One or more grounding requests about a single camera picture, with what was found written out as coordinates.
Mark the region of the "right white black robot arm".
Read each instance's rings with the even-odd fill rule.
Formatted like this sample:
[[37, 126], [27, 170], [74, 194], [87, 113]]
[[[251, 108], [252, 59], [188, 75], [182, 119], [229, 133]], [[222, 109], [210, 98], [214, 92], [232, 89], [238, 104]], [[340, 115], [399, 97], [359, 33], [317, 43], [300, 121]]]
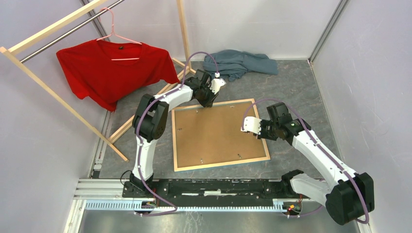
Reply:
[[269, 120], [243, 116], [241, 131], [257, 139], [287, 141], [320, 172], [323, 180], [294, 170], [281, 178], [281, 193], [287, 198], [297, 194], [309, 197], [325, 207], [339, 225], [350, 221], [369, 224], [375, 208], [374, 180], [366, 172], [358, 173], [341, 161], [319, 139], [311, 126], [288, 104], [279, 102], [267, 107]]

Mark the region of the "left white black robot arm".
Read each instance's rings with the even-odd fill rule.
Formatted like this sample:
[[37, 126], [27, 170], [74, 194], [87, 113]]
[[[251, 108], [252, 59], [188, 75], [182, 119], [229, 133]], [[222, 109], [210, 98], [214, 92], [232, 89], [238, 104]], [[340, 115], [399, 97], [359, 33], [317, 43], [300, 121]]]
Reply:
[[175, 88], [158, 95], [145, 94], [137, 107], [132, 126], [137, 140], [135, 166], [126, 188], [133, 187], [141, 198], [151, 195], [153, 185], [153, 159], [158, 139], [163, 135], [170, 110], [178, 105], [197, 100], [204, 107], [212, 107], [220, 89], [226, 82], [216, 73], [214, 77], [197, 70], [193, 77]]

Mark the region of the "blue picture frame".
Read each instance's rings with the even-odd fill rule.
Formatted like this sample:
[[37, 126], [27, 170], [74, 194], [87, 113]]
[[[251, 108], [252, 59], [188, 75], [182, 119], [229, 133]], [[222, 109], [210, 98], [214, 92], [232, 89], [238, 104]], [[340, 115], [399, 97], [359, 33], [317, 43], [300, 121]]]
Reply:
[[254, 99], [176, 107], [171, 111], [174, 171], [267, 161], [264, 139], [241, 132], [243, 114], [258, 117]]

